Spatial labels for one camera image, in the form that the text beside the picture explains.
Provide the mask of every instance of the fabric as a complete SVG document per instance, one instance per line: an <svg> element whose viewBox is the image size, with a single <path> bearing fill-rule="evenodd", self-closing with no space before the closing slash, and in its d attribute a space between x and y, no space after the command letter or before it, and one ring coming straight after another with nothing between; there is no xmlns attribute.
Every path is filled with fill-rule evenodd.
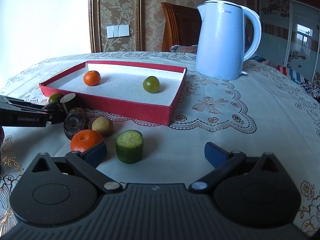
<svg viewBox="0 0 320 240"><path fill-rule="evenodd" d="M188 68L178 106L170 126L87 109L92 120L106 116L114 133L105 139L108 157L98 170L119 182L185 183L201 178L213 167L204 146L213 142L248 156L273 152L301 192L295 225L307 235L320 227L320 105L289 77L254 60L244 62L248 74L234 81L207 78L195 70L189 53L110 52L48 59L8 80L2 95L33 103L47 103L39 83L86 60L120 60L169 64ZM125 130L144 137L143 159L125 165L116 157L115 139ZM64 156L70 141L62 124L40 128L4 127L1 146L0 233L18 221L9 203L17 181L39 152Z"/></svg>
<svg viewBox="0 0 320 240"><path fill-rule="evenodd" d="M251 60L255 60L257 62L262 62L262 63L280 71L280 73L287 76L293 82L295 82L300 87L302 87L305 90L305 92L307 92L309 95L311 95L316 101L320 102L320 87L317 83L312 83L308 79L305 79L302 75L300 75L298 72L296 72L292 68L282 67L280 65L274 64L271 61L264 59L263 57L256 55L256 56L252 57Z"/></svg>
<svg viewBox="0 0 320 240"><path fill-rule="evenodd" d="M170 51L173 53L192 53L197 54L198 47L196 46L181 46L181 45L173 45L170 48Z"/></svg>

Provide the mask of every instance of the kettle handle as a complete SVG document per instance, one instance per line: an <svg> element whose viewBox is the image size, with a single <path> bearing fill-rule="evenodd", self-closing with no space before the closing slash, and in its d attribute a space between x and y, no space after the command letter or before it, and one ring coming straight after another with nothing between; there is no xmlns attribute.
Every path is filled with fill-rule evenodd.
<svg viewBox="0 0 320 240"><path fill-rule="evenodd" d="M247 50L247 52L244 54L244 59L243 61L246 61L249 59L257 50L260 40L261 40L261 22L260 22L260 17L259 15L255 12L252 11L251 9L241 6L244 12L244 16L246 16L253 25L253 41L250 46L250 48Z"/></svg>

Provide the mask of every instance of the green cucumber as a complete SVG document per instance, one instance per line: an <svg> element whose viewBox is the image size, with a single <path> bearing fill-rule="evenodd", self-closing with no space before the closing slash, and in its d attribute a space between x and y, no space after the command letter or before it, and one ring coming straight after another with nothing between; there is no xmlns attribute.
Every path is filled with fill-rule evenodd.
<svg viewBox="0 0 320 240"><path fill-rule="evenodd" d="M118 135L116 139L118 159L123 163L136 163L142 158L143 137L137 130L128 130Z"/></svg>

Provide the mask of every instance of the round wooden object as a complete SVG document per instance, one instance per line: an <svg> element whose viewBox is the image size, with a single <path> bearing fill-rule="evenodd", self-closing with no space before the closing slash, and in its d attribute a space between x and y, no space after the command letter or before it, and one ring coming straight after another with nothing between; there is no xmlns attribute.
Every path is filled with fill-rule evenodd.
<svg viewBox="0 0 320 240"><path fill-rule="evenodd" d="M76 133L87 130L89 127L90 120L82 113L69 114L63 123L64 133L69 140L71 140Z"/></svg>
<svg viewBox="0 0 320 240"><path fill-rule="evenodd" d="M75 107L81 107L80 102L75 93L65 95L60 99L60 105L63 107L66 115L69 115L71 109Z"/></svg>

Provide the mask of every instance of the light switch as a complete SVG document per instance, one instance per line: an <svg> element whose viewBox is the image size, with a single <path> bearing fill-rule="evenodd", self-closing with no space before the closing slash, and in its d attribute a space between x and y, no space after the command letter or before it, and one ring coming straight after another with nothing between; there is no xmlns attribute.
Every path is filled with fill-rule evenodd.
<svg viewBox="0 0 320 240"><path fill-rule="evenodd" d="M130 36L129 25L119 25L119 37Z"/></svg>
<svg viewBox="0 0 320 240"><path fill-rule="evenodd" d="M119 25L113 26L113 36L119 37Z"/></svg>
<svg viewBox="0 0 320 240"><path fill-rule="evenodd" d="M113 38L113 26L107 26L107 38Z"/></svg>

